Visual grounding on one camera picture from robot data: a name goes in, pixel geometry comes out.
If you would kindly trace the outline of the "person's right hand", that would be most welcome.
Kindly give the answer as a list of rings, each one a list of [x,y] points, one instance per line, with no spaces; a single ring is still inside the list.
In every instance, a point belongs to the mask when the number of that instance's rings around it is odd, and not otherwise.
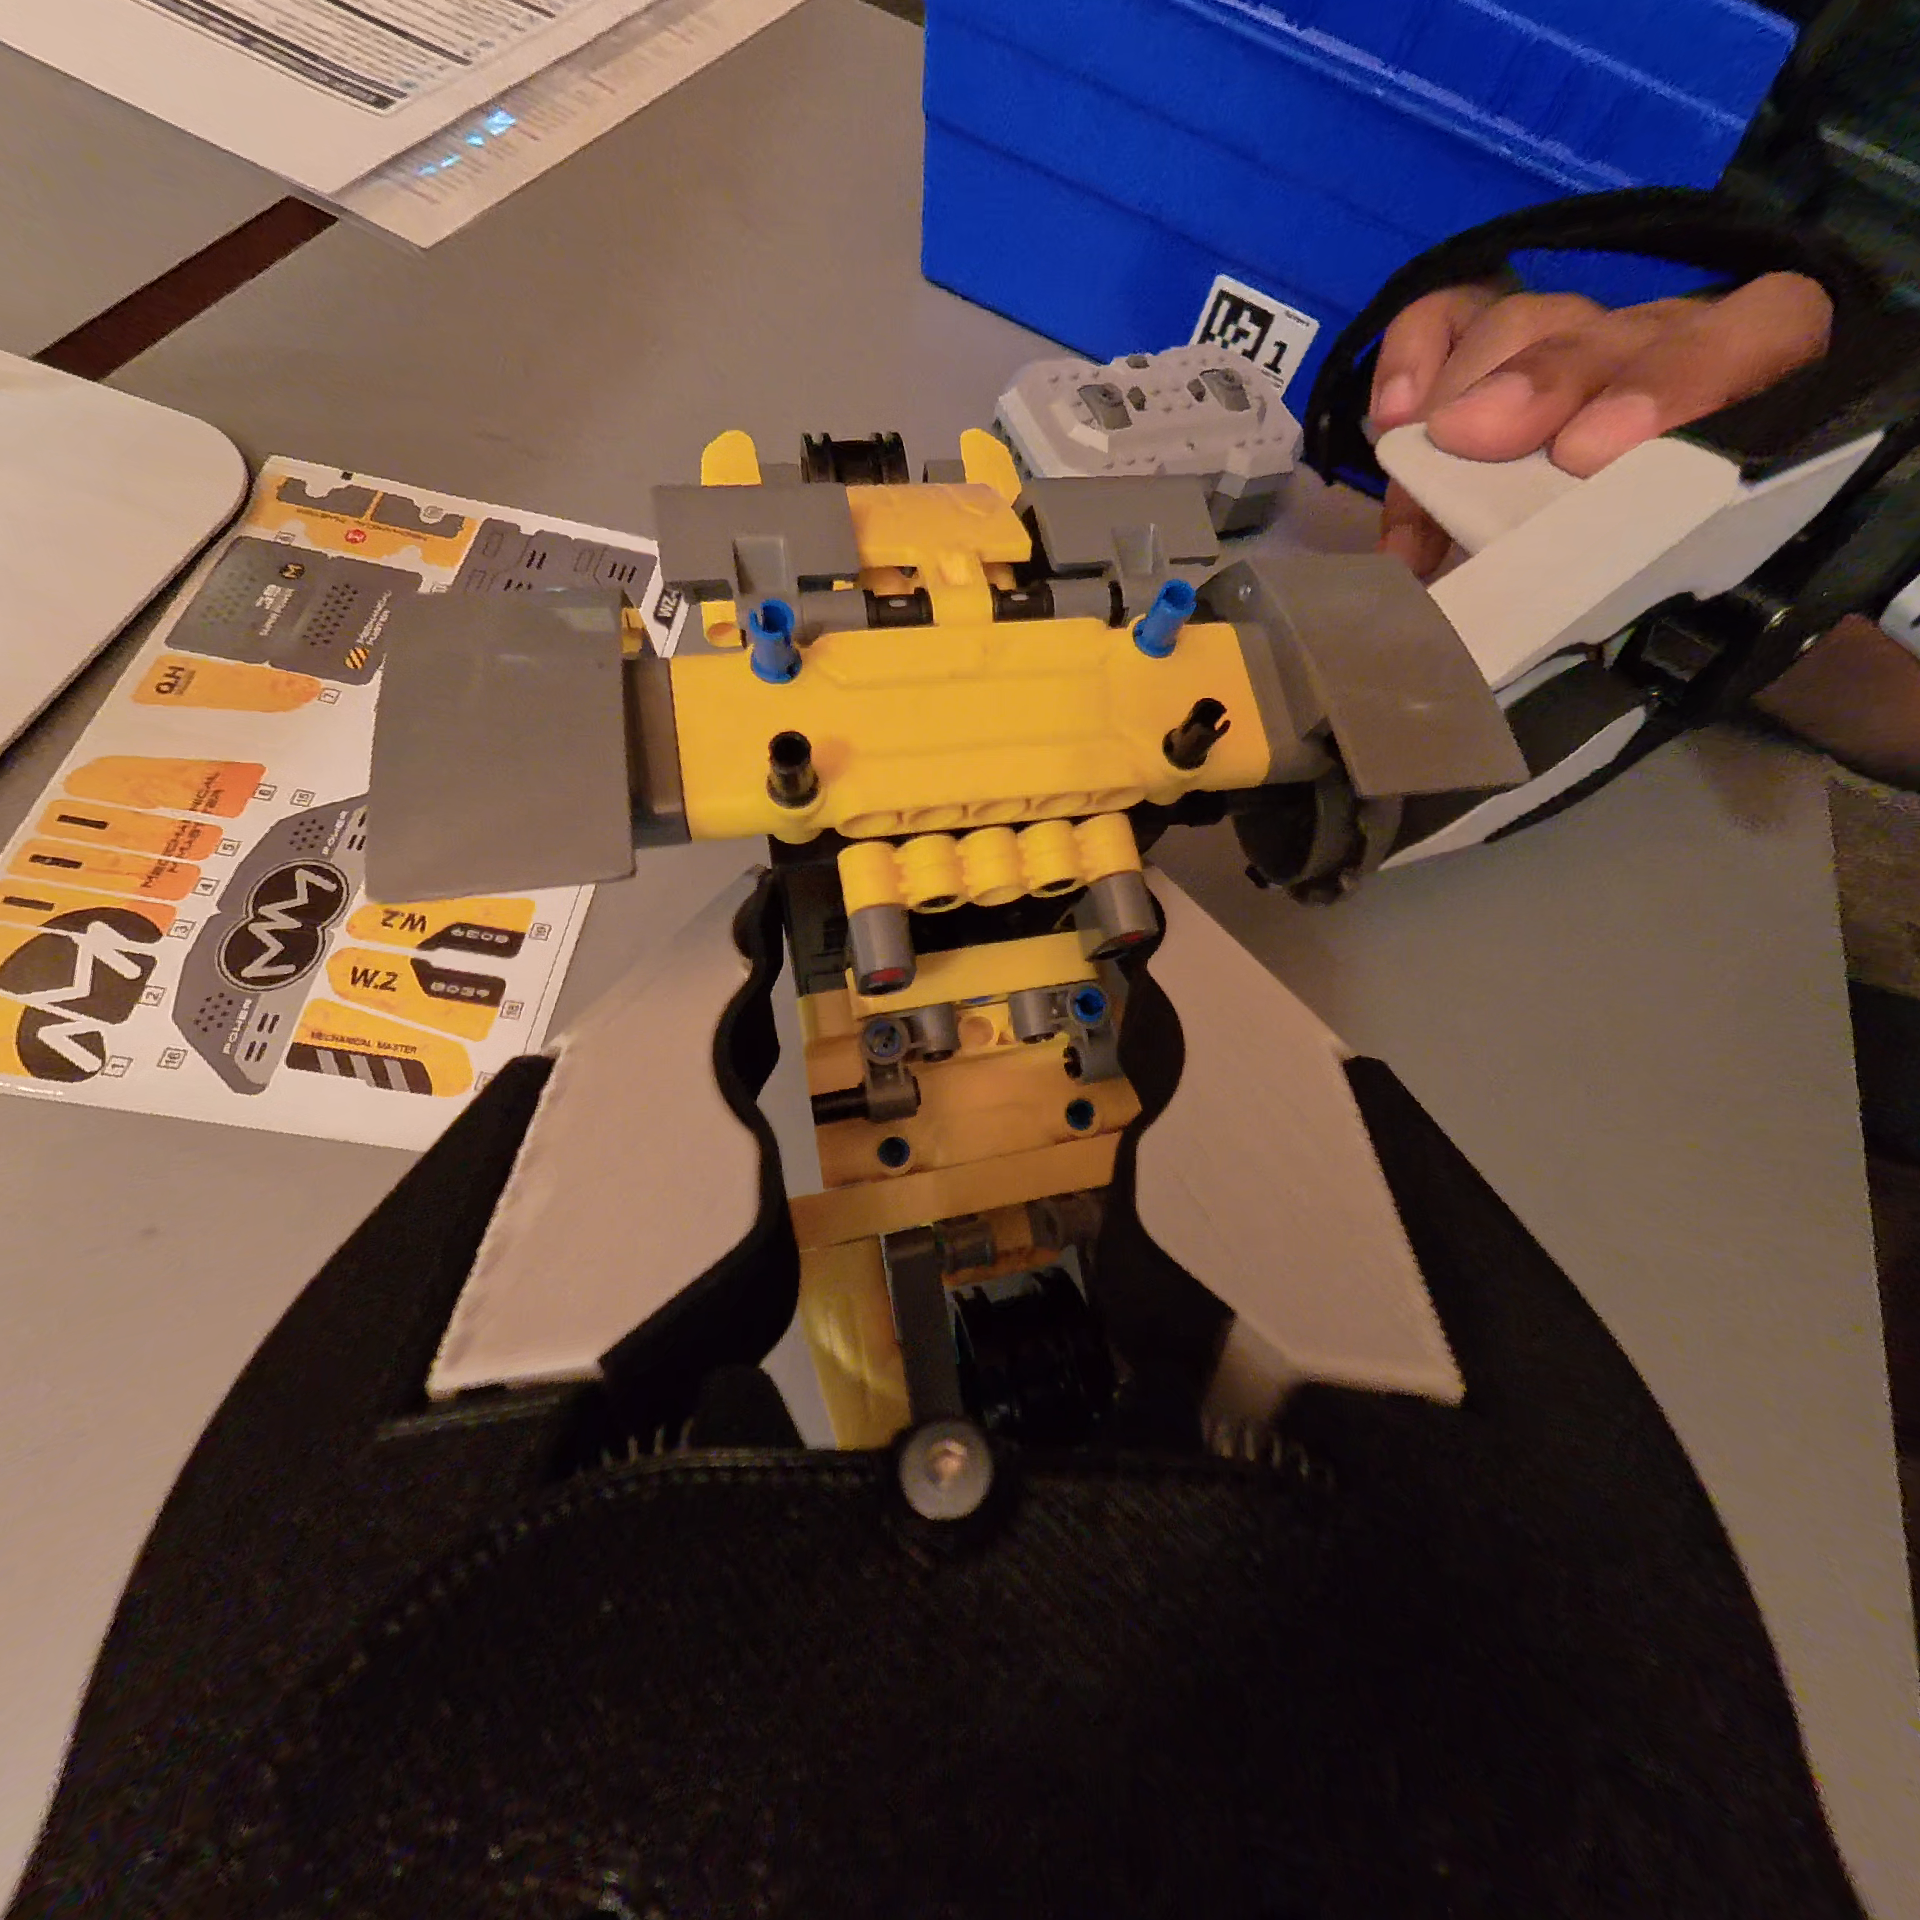
[[[1830,326],[1831,302],[1796,273],[1625,309],[1450,287],[1385,327],[1370,422],[1379,434],[1423,422],[1434,447],[1475,461],[1544,448],[1556,468],[1588,476],[1812,361]]]

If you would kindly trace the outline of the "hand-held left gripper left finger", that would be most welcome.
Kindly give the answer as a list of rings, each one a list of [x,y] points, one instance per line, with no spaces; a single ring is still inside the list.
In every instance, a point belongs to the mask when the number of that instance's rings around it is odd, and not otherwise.
[[[780,905],[733,878],[575,1019],[426,1374],[446,1418],[598,1385],[638,1441],[796,1311],[780,1154],[755,1096],[779,1043]]]

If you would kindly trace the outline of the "tagged blue plastic bin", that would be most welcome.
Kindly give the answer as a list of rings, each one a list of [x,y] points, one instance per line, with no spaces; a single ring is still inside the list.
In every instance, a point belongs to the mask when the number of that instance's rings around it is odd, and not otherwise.
[[[1729,1],[936,1],[921,264],[1084,356],[1303,397],[1386,276],[1528,204],[1708,186],[1796,28]]]

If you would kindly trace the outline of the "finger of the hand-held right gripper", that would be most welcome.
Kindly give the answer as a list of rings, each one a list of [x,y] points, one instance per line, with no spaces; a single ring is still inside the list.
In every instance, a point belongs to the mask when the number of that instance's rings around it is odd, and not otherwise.
[[[1674,708],[1637,696],[1501,701],[1528,779],[1486,792],[1408,797],[1381,871],[1480,847],[1538,824],[1618,779],[1687,728]]]
[[[1510,685],[1679,593],[1738,585],[1874,447],[1860,436],[1745,481],[1738,458],[1661,436],[1576,481],[1544,452],[1478,464],[1425,443],[1425,512],[1466,551],[1432,594],[1486,681]]]

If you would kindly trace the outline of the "printed paper sheet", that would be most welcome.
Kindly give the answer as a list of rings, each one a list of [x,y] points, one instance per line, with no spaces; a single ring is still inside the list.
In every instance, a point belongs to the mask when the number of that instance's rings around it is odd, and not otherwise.
[[[6,1],[1,41],[432,248],[789,1]]]

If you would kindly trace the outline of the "yellow toy vehicle model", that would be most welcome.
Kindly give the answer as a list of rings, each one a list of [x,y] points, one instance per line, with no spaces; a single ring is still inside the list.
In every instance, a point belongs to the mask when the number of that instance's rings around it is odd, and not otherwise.
[[[1001,443],[657,492],[659,574],[729,647],[663,658],[610,588],[444,593],[394,618],[371,742],[376,900],[761,854],[780,905],[796,1311],[840,1445],[1110,1428],[1109,1201],[1139,1096],[1145,850],[1340,757],[1358,796],[1525,780],[1497,696],[1400,566],[1222,562],[1192,479],[1023,481]]]

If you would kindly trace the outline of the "sticker sheet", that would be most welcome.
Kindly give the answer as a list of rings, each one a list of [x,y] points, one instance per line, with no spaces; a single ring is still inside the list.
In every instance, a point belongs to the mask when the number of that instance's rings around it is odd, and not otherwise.
[[[430,1145],[542,1043],[590,891],[365,892],[371,721],[419,591],[617,588],[657,549],[267,458],[3,852],[1,1092]]]

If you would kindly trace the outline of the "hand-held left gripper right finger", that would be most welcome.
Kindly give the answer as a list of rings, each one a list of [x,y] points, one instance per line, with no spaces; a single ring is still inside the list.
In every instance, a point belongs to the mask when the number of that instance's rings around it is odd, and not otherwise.
[[[1462,1381],[1337,1037],[1162,874],[1120,1033],[1139,1119],[1109,1201],[1109,1331],[1199,1433],[1309,1381],[1456,1404]]]

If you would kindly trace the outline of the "person's right forearm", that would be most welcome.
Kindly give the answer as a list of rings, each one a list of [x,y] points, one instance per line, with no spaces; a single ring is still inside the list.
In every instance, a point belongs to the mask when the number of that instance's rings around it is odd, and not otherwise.
[[[1918,658],[1866,616],[1812,643],[1751,708],[1860,777],[1918,790]]]

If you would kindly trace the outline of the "grey toy battery box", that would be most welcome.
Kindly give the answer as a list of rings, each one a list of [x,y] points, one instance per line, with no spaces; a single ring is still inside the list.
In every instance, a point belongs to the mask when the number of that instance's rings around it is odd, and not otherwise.
[[[1196,476],[1222,537],[1270,522],[1303,443],[1273,379],[1207,343],[1034,360],[1001,392],[996,430],[1029,476]]]

